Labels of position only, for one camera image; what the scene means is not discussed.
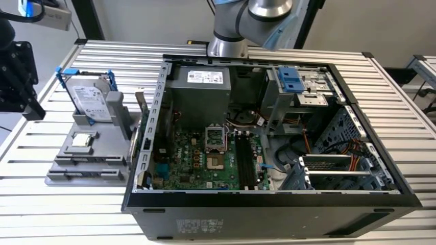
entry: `wire bundle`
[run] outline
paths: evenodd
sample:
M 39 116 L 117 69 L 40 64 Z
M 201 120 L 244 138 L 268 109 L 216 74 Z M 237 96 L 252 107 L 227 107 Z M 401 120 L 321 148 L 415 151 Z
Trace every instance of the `wire bundle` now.
M 359 148 L 360 148 L 360 145 L 356 144 L 356 145 L 353 146 L 353 150 L 357 151 Z M 351 162 L 351 164 L 349 164 L 348 171 L 356 171 L 359 160 L 360 160 L 360 156 L 357 156 L 356 154 L 352 154 L 352 162 Z

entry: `power supply label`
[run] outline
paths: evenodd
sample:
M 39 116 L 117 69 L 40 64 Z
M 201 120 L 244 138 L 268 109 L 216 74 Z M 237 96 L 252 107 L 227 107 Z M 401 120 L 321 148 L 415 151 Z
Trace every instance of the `power supply label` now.
M 224 219 L 177 219 L 179 233 L 220 233 Z
M 188 72 L 188 83 L 223 84 L 223 72 L 192 70 Z
M 95 121 L 111 120 L 111 114 L 101 91 L 96 87 L 73 86 L 76 105 L 80 105 L 84 114 Z

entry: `orange wire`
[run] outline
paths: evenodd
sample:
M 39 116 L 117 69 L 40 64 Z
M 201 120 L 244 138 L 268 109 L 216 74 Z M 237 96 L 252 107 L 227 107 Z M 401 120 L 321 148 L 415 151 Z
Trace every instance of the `orange wire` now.
M 359 160 L 360 160 L 360 157 L 357 157 L 357 159 L 356 159 L 356 161 L 355 161 L 355 168 L 353 168 L 353 171 L 356 171 Z

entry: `metal work surface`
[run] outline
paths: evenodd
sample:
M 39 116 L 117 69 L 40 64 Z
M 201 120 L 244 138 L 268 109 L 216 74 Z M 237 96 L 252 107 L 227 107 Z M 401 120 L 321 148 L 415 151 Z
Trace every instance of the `metal work surface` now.
M 75 46 L 63 67 L 116 74 L 125 106 L 139 110 L 135 91 L 152 100 L 161 54 L 204 55 L 201 45 L 147 45 L 89 41 Z M 360 53 L 251 48 L 252 59 L 336 64 L 424 210 L 415 211 L 356 239 L 211 241 L 213 244 L 435 244 L 436 129 L 375 59 Z M 48 187 L 47 170 L 72 126 L 73 105 L 55 77 L 40 94 L 47 116 L 13 129 L 0 147 L 1 244 L 151 244 L 129 214 L 120 213 L 124 187 Z
M 436 89 L 436 56 L 415 56 L 407 68 L 411 68 Z

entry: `metal frame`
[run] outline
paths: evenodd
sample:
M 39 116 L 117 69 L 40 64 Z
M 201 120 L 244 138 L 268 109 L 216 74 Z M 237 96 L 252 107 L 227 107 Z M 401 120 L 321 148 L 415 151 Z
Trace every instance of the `metal frame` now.
M 139 111 L 139 107 L 132 106 L 133 103 L 137 104 L 133 89 L 141 88 L 144 90 L 147 103 L 151 104 L 161 54 L 199 56 L 205 54 L 205 47 L 201 45 L 88 41 L 88 43 L 81 43 L 80 47 L 73 47 L 63 62 L 63 67 L 96 72 L 104 72 L 108 68 L 113 68 L 119 78 L 119 89 L 125 93 L 125 106 L 131 110 Z M 407 100 L 401 95 L 391 77 L 360 53 L 305 50 L 281 50 L 272 53 L 261 48 L 251 47 L 249 56 L 252 59 L 331 62 L 336 65 L 381 143 L 424 206 L 423 210 L 415 211 L 357 238 L 275 239 L 263 242 L 295 244 L 319 244 L 321 242 L 348 244 L 357 242 L 361 245 L 379 243 L 408 245 L 416 242 L 435 244 L 435 131 L 420 113 L 413 109 L 411 100 Z M 47 170 L 51 166 L 49 161 L 59 151 L 71 127 L 72 103 L 68 102 L 67 97 L 67 93 L 63 92 L 61 88 L 57 88 L 55 77 L 52 77 L 40 93 L 40 102 L 48 112 L 45 120 L 43 122 L 27 122 L 21 119 L 0 147 L 0 176 L 5 177 L 0 179 L 0 186 L 3 187 L 0 188 L 0 201 L 4 205 L 9 205 L 0 210 L 0 215 L 17 215 L 16 217 L 20 217 L 17 220 L 23 222 L 19 228 L 16 226 L 13 228 L 21 232 L 20 235 L 3 233 L 0 237 L 21 237 L 21 234 L 25 234 L 27 237 L 47 236 L 39 239 L 48 242 L 56 240 L 56 242 L 87 243 L 89 239 L 99 243 L 148 242 L 144 236 L 137 235 L 141 231 L 135 220 L 120 215 L 120 202 L 115 198 L 121 199 L 125 192 L 124 188 L 52 188 L 39 184 L 44 183 Z M 20 203 L 27 200 L 28 206 L 17 208 L 19 203 L 13 200 Z M 73 221 L 72 219 L 63 219 L 63 222 L 56 221 L 56 215 L 61 214 L 80 215 L 83 221 Z M 35 221 L 32 226 L 35 227 L 28 227 L 27 219 L 31 217 L 35 218 L 32 219 Z M 41 233 L 37 226 L 45 225 L 48 221 L 59 227 L 45 229 Z M 20 223 L 5 223 L 5 227 L 9 224 L 20 225 Z M 15 238 L 15 241 L 23 243 L 28 241 L 28 238 Z M 239 244 L 259 243 L 256 240 L 231 242 Z

